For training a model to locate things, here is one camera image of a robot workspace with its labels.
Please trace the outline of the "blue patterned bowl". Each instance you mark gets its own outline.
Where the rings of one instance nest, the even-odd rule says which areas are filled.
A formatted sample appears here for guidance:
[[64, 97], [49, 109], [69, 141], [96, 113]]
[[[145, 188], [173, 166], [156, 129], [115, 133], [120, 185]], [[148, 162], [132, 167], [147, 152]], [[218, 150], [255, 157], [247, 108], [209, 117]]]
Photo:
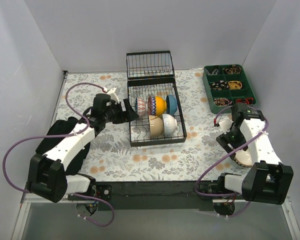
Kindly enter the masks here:
[[148, 110], [146, 101], [140, 97], [136, 97], [134, 110], [140, 118], [143, 117], [146, 114], [146, 111]]

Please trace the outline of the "red patterned bowl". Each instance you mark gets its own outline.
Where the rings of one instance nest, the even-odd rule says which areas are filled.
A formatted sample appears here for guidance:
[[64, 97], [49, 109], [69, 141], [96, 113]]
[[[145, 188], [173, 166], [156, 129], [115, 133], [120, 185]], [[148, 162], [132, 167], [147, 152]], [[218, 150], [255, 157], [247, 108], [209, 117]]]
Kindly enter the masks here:
[[149, 96], [147, 100], [147, 113], [148, 115], [155, 116], [156, 115], [156, 97]]

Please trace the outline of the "white bowl patterned rim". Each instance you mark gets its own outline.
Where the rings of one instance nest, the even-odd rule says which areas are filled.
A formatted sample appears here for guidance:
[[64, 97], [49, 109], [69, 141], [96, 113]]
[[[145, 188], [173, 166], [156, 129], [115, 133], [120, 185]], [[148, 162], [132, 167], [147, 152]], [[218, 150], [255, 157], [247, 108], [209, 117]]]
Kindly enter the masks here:
[[241, 167], [251, 168], [252, 167], [252, 157], [250, 151], [247, 150], [238, 150], [234, 155], [234, 162]]

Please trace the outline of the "yellow bowl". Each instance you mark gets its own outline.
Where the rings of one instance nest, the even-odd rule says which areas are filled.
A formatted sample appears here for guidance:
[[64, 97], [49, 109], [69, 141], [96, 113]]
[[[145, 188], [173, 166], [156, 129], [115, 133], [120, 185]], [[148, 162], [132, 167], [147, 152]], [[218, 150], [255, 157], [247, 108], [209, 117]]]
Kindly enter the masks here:
[[154, 98], [155, 98], [155, 115], [159, 117], [167, 110], [167, 103], [160, 96], [155, 96]]

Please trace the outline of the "plain white bowl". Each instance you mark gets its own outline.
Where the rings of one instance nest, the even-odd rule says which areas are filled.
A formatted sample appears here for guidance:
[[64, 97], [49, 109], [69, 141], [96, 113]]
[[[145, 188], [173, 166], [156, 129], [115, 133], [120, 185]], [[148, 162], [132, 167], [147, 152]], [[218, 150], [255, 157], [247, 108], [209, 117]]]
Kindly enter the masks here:
[[163, 131], [166, 137], [171, 137], [177, 130], [177, 120], [170, 114], [164, 113], [162, 115], [163, 120]]

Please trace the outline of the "blue ceramic bowl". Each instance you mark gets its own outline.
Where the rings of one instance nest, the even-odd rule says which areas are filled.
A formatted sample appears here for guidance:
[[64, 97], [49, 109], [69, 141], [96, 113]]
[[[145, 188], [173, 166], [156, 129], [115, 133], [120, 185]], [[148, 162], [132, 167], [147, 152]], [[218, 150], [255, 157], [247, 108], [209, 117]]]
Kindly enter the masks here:
[[178, 110], [177, 99], [173, 95], [168, 94], [166, 96], [165, 101], [166, 101], [166, 113], [173, 116]]

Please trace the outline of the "black wire dish rack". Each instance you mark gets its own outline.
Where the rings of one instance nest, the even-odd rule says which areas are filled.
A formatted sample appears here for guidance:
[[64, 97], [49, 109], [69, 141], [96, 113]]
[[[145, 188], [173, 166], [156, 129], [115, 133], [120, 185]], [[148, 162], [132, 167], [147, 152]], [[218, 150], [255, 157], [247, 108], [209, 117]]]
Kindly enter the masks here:
[[169, 50], [126, 55], [128, 99], [139, 118], [129, 124], [133, 147], [179, 144], [187, 137]]

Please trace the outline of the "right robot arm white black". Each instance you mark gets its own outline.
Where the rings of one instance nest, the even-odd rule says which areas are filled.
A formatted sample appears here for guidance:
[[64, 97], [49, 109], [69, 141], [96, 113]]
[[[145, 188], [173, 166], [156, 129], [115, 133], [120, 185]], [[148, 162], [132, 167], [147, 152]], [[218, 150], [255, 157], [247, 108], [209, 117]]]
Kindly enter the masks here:
[[245, 176], [222, 173], [217, 179], [217, 195], [227, 199], [235, 192], [249, 202], [282, 205], [294, 172], [276, 155], [265, 130], [266, 118], [243, 102], [231, 107], [231, 116], [218, 123], [223, 133], [216, 141], [233, 161], [250, 169]]

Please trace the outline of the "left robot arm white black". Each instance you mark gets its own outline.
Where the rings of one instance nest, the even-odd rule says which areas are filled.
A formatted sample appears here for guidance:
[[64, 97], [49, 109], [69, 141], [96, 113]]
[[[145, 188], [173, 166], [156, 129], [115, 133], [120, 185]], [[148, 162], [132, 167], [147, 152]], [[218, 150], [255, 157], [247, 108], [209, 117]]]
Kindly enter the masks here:
[[98, 93], [67, 137], [45, 153], [36, 153], [30, 160], [26, 189], [53, 203], [64, 195], [80, 194], [85, 200], [96, 196], [96, 180], [86, 174], [69, 174], [76, 158], [84, 159], [89, 144], [107, 123], [122, 124], [137, 120], [139, 115], [126, 98], [118, 102], [110, 94]]

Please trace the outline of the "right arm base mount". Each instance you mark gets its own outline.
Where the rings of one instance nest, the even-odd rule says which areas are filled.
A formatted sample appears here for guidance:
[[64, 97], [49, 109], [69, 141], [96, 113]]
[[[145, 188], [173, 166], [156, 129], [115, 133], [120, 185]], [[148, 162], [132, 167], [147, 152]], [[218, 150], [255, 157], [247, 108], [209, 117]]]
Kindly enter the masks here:
[[240, 215], [251, 204], [247, 202], [244, 207], [236, 211], [235, 200], [239, 195], [229, 190], [221, 192], [216, 182], [201, 183], [194, 187], [194, 192], [201, 200], [225, 200], [223, 202], [213, 203], [212, 206], [217, 216], [226, 219]]

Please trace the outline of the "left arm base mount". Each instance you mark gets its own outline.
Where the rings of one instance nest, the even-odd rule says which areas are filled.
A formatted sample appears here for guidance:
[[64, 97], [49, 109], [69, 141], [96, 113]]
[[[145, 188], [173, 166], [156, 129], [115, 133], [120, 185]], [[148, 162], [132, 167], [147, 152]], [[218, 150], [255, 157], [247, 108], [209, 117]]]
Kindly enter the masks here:
[[[112, 186], [110, 184], [95, 184], [88, 192], [79, 194], [99, 198], [108, 202], [112, 198]], [[90, 217], [99, 209], [100, 202], [86, 197], [84, 199], [90, 201], [90, 203], [77, 203], [76, 210], [78, 214]]]

